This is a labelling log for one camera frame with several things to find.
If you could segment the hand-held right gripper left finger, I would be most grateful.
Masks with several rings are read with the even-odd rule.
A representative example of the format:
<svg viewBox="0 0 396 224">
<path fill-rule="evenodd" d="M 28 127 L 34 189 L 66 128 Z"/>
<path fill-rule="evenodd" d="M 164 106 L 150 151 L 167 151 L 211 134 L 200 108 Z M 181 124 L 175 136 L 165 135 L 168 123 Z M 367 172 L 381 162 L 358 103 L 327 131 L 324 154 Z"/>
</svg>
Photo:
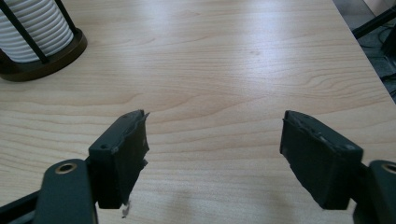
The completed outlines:
<svg viewBox="0 0 396 224">
<path fill-rule="evenodd" d="M 143 110 L 120 116 L 89 147 L 94 199 L 100 208 L 119 209 L 128 203 L 140 172 L 148 164 L 147 117 Z"/>
</svg>

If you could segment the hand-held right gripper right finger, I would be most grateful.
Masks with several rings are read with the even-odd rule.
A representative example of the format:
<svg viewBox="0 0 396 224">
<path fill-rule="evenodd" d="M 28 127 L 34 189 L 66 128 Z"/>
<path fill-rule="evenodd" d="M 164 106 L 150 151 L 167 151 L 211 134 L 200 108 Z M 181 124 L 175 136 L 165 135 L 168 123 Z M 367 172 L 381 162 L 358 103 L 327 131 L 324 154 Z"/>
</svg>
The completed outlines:
<svg viewBox="0 0 396 224">
<path fill-rule="evenodd" d="M 363 156 L 361 147 L 319 120 L 288 110 L 283 118 L 280 153 L 321 208 L 347 208 L 351 178 Z"/>
</svg>

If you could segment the dark brown wire cup holder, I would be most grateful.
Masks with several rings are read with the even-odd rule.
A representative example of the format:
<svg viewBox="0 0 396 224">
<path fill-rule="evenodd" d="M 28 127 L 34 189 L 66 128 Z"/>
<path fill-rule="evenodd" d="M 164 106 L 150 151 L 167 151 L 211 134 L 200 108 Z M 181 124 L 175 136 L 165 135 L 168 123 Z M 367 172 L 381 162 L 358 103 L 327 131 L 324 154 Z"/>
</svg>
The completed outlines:
<svg viewBox="0 0 396 224">
<path fill-rule="evenodd" d="M 7 81 L 23 82 L 48 76 L 72 63 L 83 53 L 85 48 L 87 48 L 88 41 L 85 35 L 73 23 L 62 0 L 54 1 L 64 15 L 74 37 L 64 49 L 53 55 L 46 56 L 21 25 L 5 1 L 0 0 L 0 9 L 39 58 L 38 61 L 31 63 L 16 63 L 11 61 L 8 56 L 0 50 L 0 78 Z"/>
</svg>

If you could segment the stack of white paper cups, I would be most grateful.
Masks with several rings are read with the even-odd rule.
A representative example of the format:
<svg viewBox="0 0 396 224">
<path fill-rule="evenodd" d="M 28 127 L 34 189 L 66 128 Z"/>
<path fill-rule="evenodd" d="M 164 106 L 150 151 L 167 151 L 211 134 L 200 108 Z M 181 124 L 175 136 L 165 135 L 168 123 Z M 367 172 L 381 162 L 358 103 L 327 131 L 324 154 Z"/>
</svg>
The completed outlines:
<svg viewBox="0 0 396 224">
<path fill-rule="evenodd" d="M 4 0 L 46 56 L 64 49 L 74 35 L 54 0 Z M 38 56 L 0 9 L 0 50 L 16 63 L 38 61 Z"/>
</svg>

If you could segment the black metal stand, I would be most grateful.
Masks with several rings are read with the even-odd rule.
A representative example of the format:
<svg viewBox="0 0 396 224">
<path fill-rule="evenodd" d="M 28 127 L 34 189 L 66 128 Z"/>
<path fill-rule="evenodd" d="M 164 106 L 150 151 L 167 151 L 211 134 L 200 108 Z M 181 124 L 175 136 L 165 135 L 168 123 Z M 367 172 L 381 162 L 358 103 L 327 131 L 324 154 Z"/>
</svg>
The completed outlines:
<svg viewBox="0 0 396 224">
<path fill-rule="evenodd" d="M 352 34 L 356 39 L 359 39 L 369 33 L 371 33 L 373 30 L 378 28 L 379 26 L 393 20 L 396 18 L 396 5 L 393 7 L 390 7 L 380 15 L 376 16 L 375 18 L 367 21 L 360 27 L 354 29 L 352 31 Z"/>
</svg>

